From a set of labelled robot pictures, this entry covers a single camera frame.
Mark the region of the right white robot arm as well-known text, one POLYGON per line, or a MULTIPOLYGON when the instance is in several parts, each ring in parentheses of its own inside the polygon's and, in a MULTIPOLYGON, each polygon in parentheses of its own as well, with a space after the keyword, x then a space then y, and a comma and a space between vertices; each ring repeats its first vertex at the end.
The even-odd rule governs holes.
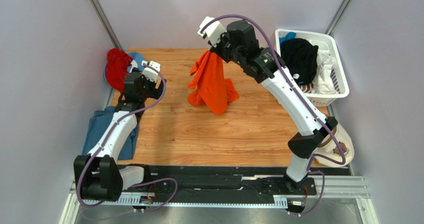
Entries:
POLYGON ((252 24, 238 20, 224 27, 214 20, 201 25, 198 34, 208 38, 210 51, 225 62, 238 64, 243 72, 269 91, 294 121, 298 132, 288 141, 292 158, 282 180, 289 192, 302 189, 312 155, 337 126, 334 117, 318 111, 295 84, 283 60, 273 48, 262 48, 252 24))

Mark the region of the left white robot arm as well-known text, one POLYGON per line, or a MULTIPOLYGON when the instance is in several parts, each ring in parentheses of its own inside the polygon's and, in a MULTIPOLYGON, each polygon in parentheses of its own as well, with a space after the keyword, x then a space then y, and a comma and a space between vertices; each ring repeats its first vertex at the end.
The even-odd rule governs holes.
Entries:
POLYGON ((119 169, 116 161, 130 133, 137 127, 148 107, 148 98, 160 101, 166 90, 166 80, 155 68, 135 69, 124 78, 124 92, 120 95, 112 120, 97 144, 85 155, 78 155, 73 163, 77 198, 115 202, 122 191, 143 182, 142 165, 119 169))

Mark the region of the orange t shirt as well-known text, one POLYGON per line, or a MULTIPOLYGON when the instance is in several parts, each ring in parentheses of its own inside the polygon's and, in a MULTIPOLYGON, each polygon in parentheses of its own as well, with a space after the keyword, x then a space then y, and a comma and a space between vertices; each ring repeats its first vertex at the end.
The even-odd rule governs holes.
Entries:
POLYGON ((193 79, 188 88, 193 91, 187 100, 192 106, 206 106, 214 114, 222 115, 229 104, 239 98, 232 80, 224 77, 223 60, 209 50, 197 59, 190 76, 193 79))

